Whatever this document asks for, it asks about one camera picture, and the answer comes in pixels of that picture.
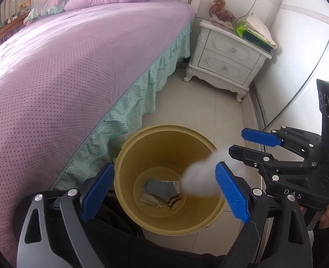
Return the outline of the brown plush monkey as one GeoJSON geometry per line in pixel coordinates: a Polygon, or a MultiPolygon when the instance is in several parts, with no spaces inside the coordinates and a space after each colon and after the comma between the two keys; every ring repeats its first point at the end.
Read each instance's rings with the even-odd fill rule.
{"type": "Polygon", "coordinates": [[[235,16],[225,9],[225,0],[212,0],[209,8],[209,20],[222,23],[232,23],[235,16]]]}

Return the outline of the white fluffy fur piece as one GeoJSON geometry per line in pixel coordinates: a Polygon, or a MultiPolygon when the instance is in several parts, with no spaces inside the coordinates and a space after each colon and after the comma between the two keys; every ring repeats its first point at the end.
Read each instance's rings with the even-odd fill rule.
{"type": "Polygon", "coordinates": [[[223,147],[206,159],[192,163],[182,174],[180,191],[186,195],[197,197],[220,197],[222,192],[215,177],[215,168],[218,163],[224,162],[235,176],[240,176],[245,167],[228,154],[228,147],[223,147]]]}

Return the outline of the white fabric pouch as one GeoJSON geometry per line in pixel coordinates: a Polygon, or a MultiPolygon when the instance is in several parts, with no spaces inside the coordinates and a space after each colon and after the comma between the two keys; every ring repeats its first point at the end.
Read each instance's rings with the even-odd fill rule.
{"type": "Polygon", "coordinates": [[[145,203],[149,206],[155,207],[155,208],[162,208],[162,205],[157,198],[155,198],[154,196],[152,196],[150,194],[144,193],[144,192],[142,192],[138,201],[141,203],[145,203]]]}

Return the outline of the purple pillow with frill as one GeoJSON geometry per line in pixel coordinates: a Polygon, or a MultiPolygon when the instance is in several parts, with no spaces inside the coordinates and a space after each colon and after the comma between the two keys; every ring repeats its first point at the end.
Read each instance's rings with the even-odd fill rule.
{"type": "Polygon", "coordinates": [[[50,15],[57,15],[65,11],[69,0],[44,0],[37,4],[23,21],[23,25],[30,24],[33,20],[50,15]]]}

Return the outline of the yellow trash bucket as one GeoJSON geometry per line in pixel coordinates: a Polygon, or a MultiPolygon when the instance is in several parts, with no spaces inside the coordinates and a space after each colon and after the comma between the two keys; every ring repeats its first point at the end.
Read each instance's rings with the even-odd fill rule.
{"type": "Polygon", "coordinates": [[[178,125],[143,128],[122,145],[115,162],[114,187],[127,215],[142,228],[164,236],[183,236],[207,228],[222,213],[224,197],[196,197],[180,191],[180,178],[192,163],[217,150],[205,136],[178,125]],[[172,182],[182,203],[172,210],[162,199],[162,208],[138,201],[149,179],[172,182]]]}

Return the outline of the blue grey sock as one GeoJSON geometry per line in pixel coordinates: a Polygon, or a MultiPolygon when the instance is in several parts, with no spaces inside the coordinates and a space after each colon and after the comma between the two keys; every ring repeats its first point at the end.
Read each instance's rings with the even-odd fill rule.
{"type": "Polygon", "coordinates": [[[162,182],[151,178],[142,186],[142,191],[166,202],[180,196],[172,182],[162,182]]]}

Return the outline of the green bed skirt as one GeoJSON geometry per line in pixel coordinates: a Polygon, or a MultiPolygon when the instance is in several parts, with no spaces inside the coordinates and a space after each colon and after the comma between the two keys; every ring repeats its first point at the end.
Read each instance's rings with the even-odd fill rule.
{"type": "Polygon", "coordinates": [[[68,161],[52,190],[77,188],[113,162],[124,141],[142,127],[142,116],[155,112],[157,92],[175,72],[177,62],[190,56],[192,26],[191,21],[115,103],[68,161]]]}

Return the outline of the white nightstand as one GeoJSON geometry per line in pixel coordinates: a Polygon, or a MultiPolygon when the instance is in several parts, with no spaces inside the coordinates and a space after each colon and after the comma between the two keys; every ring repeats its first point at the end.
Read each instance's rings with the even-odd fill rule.
{"type": "Polygon", "coordinates": [[[273,55],[209,21],[201,21],[199,26],[201,31],[183,80],[189,82],[195,76],[235,93],[241,103],[264,62],[273,55]]]}

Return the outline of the purple bed sheet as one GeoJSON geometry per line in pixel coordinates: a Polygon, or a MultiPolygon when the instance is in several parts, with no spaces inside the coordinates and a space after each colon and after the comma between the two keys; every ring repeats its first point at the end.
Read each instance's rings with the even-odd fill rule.
{"type": "Polygon", "coordinates": [[[19,203],[51,189],[194,16],[176,0],[81,8],[35,21],[0,46],[0,252],[10,264],[19,203]]]}

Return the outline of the wooden desk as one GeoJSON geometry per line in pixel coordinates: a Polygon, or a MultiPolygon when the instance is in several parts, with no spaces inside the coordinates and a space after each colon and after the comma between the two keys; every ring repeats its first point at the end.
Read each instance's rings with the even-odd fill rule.
{"type": "Polygon", "coordinates": [[[19,16],[18,18],[11,21],[11,23],[6,24],[0,29],[0,43],[2,44],[8,37],[11,37],[14,33],[18,32],[24,27],[23,21],[27,17],[27,13],[19,16]]]}

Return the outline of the stack of books papers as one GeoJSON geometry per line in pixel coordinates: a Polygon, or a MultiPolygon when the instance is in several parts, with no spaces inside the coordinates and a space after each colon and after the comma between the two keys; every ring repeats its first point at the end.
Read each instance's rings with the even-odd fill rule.
{"type": "Polygon", "coordinates": [[[272,53],[277,49],[277,44],[272,39],[269,29],[254,13],[249,14],[244,21],[237,22],[235,30],[239,37],[267,53],[272,53]]]}

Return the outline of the brown striped sock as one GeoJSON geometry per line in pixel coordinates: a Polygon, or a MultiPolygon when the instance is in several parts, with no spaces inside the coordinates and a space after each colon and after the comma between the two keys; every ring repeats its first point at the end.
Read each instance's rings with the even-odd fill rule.
{"type": "Polygon", "coordinates": [[[182,203],[182,197],[180,195],[176,195],[171,197],[168,201],[168,205],[172,210],[175,210],[182,203]]]}

